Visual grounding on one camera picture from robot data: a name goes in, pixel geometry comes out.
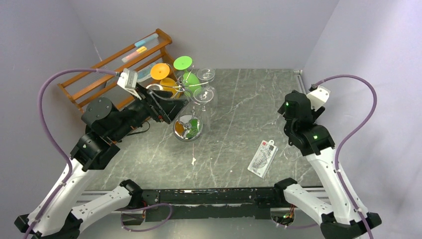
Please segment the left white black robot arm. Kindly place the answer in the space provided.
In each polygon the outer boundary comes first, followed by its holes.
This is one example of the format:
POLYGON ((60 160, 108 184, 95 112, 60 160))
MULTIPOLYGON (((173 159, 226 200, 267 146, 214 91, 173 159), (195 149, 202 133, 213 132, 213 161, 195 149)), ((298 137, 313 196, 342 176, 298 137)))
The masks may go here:
POLYGON ((92 180, 119 152, 117 143, 147 119, 171 123, 188 104, 168 91, 154 91, 137 85, 138 98, 119 110, 111 100, 99 97, 89 103, 82 120, 86 133, 78 140, 67 165, 41 204, 30 214, 18 216, 16 227, 33 239, 75 239, 92 223, 118 209, 145 206, 143 190, 126 179, 111 193, 76 206, 92 180))

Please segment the orange plastic wine glass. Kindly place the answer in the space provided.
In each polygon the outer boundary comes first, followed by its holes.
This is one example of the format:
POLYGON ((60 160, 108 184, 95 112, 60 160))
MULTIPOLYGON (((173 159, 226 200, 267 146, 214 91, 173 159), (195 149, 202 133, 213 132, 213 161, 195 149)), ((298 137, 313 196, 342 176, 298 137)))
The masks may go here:
POLYGON ((163 91, 171 92, 172 98, 179 98, 180 92, 177 91, 178 84, 175 80, 170 78, 171 68, 166 63, 157 63, 150 70, 150 75, 154 80, 159 81, 159 85, 163 91))

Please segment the clear wine glass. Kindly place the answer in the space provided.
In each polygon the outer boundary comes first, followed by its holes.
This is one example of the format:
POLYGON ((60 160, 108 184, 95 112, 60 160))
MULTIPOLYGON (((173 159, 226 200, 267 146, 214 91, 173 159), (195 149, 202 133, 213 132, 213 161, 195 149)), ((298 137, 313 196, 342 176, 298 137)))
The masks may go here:
POLYGON ((210 82, 215 79, 215 69, 212 68, 202 68, 196 72, 196 77, 201 83, 201 86, 208 87, 210 82))
POLYGON ((160 84, 150 84, 146 87, 146 89, 154 91, 154 92, 163 92, 164 88, 160 84))

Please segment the green plastic wine glass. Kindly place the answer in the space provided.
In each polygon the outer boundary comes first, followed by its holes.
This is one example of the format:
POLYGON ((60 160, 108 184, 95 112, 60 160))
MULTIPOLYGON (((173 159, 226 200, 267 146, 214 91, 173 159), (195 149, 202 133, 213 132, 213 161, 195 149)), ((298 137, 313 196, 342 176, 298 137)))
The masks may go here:
POLYGON ((195 91, 202 86, 195 73, 193 73, 194 64, 192 58, 190 56, 180 56, 174 61, 173 66, 176 70, 183 72, 179 82, 184 86, 184 94, 187 97, 193 96, 195 91))

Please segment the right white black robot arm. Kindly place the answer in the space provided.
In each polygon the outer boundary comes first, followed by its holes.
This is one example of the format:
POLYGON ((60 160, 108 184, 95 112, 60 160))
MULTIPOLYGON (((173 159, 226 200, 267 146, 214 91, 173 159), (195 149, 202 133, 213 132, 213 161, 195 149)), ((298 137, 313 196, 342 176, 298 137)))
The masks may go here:
POLYGON ((319 226, 326 239, 356 239, 364 234, 373 237, 372 229, 381 225, 377 213, 368 211, 358 199, 343 173, 335 143, 326 127, 316 124, 329 94, 317 91, 317 97, 292 91, 278 109, 286 123, 288 144, 296 147, 317 173, 329 198, 325 203, 311 195, 292 178, 274 185, 274 202, 281 207, 292 205, 319 226))

